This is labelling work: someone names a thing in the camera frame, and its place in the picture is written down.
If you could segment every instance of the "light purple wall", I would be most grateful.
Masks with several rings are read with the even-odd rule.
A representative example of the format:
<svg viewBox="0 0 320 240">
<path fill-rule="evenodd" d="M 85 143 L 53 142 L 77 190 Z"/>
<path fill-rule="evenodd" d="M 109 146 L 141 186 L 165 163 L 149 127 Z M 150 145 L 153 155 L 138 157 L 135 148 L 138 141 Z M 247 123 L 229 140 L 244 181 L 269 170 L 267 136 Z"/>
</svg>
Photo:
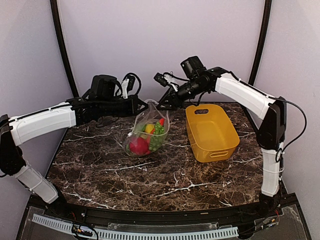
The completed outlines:
<svg viewBox="0 0 320 240">
<path fill-rule="evenodd" d="M 256 87 L 283 96 L 307 115 L 306 133 L 285 151 L 284 181 L 296 192 L 312 239 L 320 239 L 320 2 L 273 1 Z M 287 143 L 304 126 L 302 114 L 288 106 Z"/>
<path fill-rule="evenodd" d="M 49 0 L 0 1 L 0 115 L 28 114 L 72 97 L 63 68 Z M 63 130 L 22 146 L 45 174 Z M 13 177 L 0 179 L 0 238 L 13 240 L 29 192 Z"/>
<path fill-rule="evenodd" d="M 65 41 L 81 94 L 92 77 L 122 80 L 134 72 L 142 99 L 159 100 L 165 89 L 157 72 L 184 77 L 180 63 L 198 55 L 208 68 L 221 66 L 249 78 L 264 1 L 68 0 L 59 1 Z M 228 100 L 217 93 L 204 100 Z"/>
</svg>

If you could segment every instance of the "dark marble surface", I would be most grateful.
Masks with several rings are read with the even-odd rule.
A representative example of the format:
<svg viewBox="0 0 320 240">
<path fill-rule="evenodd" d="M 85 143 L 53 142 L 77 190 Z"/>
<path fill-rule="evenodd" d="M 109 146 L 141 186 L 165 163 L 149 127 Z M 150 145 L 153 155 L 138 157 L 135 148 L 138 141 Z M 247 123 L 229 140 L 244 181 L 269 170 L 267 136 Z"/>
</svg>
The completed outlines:
<svg viewBox="0 0 320 240">
<path fill-rule="evenodd" d="M 237 103 L 216 103 L 232 121 L 240 144 L 228 160 L 197 162 L 188 140 L 185 110 L 170 112 L 165 144 L 141 158 L 122 148 L 135 117 L 98 128 L 91 122 L 68 130 L 48 179 L 69 203 L 117 210 L 187 211 L 258 202 L 262 154 Z M 106 117 L 104 124 L 114 118 Z"/>
</svg>

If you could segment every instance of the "clear plastic bag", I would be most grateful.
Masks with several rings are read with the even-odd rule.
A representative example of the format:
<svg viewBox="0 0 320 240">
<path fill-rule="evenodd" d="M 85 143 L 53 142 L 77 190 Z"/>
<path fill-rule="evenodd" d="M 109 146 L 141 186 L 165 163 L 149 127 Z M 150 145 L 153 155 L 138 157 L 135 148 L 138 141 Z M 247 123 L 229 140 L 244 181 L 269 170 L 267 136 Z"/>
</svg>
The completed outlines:
<svg viewBox="0 0 320 240">
<path fill-rule="evenodd" d="M 136 116 L 133 130 L 124 141 L 124 150 L 131 157 L 142 157 L 157 151 L 170 128 L 168 111 L 157 110 L 158 103 L 152 99 L 145 102 L 148 109 Z"/>
</svg>

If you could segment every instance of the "basket handle hole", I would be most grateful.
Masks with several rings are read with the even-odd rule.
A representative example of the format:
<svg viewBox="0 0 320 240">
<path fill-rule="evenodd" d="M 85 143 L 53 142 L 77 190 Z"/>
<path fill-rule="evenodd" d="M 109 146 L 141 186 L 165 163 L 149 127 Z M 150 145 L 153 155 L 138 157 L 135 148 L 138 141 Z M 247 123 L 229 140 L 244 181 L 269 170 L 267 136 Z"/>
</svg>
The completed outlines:
<svg viewBox="0 0 320 240">
<path fill-rule="evenodd" d="M 210 154 L 210 158 L 223 157 L 226 156 L 228 153 L 228 151 L 214 152 Z"/>
<path fill-rule="evenodd" d="M 208 109 L 198 109 L 194 111 L 195 114 L 207 114 L 208 112 Z"/>
</svg>

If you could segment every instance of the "red apple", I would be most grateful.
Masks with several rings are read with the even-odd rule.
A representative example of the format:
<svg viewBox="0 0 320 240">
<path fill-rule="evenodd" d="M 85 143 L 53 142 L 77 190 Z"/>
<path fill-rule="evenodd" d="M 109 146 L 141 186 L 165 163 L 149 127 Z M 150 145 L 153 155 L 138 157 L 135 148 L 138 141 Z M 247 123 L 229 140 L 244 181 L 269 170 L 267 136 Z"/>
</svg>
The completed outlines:
<svg viewBox="0 0 320 240">
<path fill-rule="evenodd" d="M 138 137 L 131 140 L 129 148 L 132 153 L 141 156 L 148 152 L 149 145 L 142 137 Z"/>
</svg>

